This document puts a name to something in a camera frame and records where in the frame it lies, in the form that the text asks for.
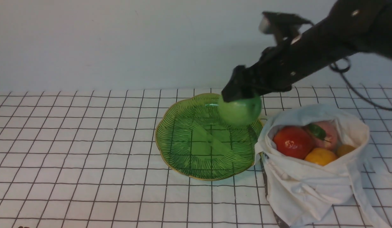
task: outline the orange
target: orange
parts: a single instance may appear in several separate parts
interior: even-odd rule
[[[324,148],[313,149],[304,159],[305,161],[325,166],[326,164],[335,161],[338,157],[332,151]]]
[[[337,156],[342,157],[342,156],[346,155],[347,153],[352,152],[355,149],[356,148],[351,145],[342,145],[337,150]]]

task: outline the plate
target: plate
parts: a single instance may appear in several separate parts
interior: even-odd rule
[[[219,97],[214,93],[200,94],[167,110],[156,129],[155,141],[171,169],[195,179],[216,181],[254,164],[254,146],[262,122],[232,126],[220,118]]]

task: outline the green apple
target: green apple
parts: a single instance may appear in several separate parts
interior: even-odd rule
[[[261,97],[225,102],[222,96],[218,100],[220,117],[232,125],[249,125],[256,121],[261,114]]]

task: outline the white cloth bag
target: white cloth bag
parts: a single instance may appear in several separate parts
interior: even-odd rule
[[[272,138],[279,129],[317,121],[333,121],[341,142],[357,149],[326,166],[287,157],[276,150]],[[390,228],[372,208],[362,188],[359,167],[364,163],[392,186],[392,174],[383,162],[369,162],[371,159],[364,154],[369,137],[367,125],[354,115],[329,105],[304,106],[268,119],[255,145],[255,162],[263,152],[267,200],[273,211],[287,225],[302,226],[321,221],[333,204],[344,203],[354,194],[364,216],[375,228]]]

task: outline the black cable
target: black cable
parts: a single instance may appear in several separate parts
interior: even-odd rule
[[[332,63],[329,67],[332,71],[339,73],[339,75],[341,75],[342,80],[344,80],[345,84],[348,85],[348,87],[354,91],[354,93],[361,98],[362,100],[364,100],[365,102],[367,102],[370,105],[373,105],[374,107],[383,109],[383,110],[387,110],[387,111],[392,111],[392,108],[387,108],[381,105],[378,105],[376,103],[374,103],[373,101],[369,100],[368,98],[364,97],[362,94],[360,94],[356,89],[354,89],[354,87],[352,86],[352,84],[347,80],[347,78],[345,77],[344,73],[348,72],[349,69],[351,68],[351,64],[348,58],[344,58],[345,61],[348,62],[348,67],[345,69],[340,69],[337,65],[336,62]]]

